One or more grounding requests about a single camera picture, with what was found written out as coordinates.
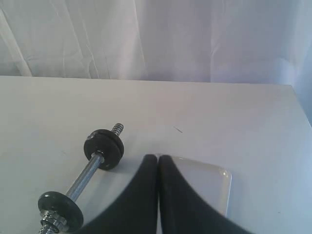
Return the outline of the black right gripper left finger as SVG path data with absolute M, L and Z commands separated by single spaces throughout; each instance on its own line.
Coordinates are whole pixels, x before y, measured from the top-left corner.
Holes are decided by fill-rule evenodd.
M 107 209 L 77 233 L 155 234 L 157 212 L 157 157 L 145 155 L 124 191 Z

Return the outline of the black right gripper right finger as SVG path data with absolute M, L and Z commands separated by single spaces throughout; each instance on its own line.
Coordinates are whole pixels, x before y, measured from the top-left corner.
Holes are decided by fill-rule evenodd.
M 159 207 L 164 234 L 246 234 L 248 231 L 206 203 L 169 155 L 158 161 Z

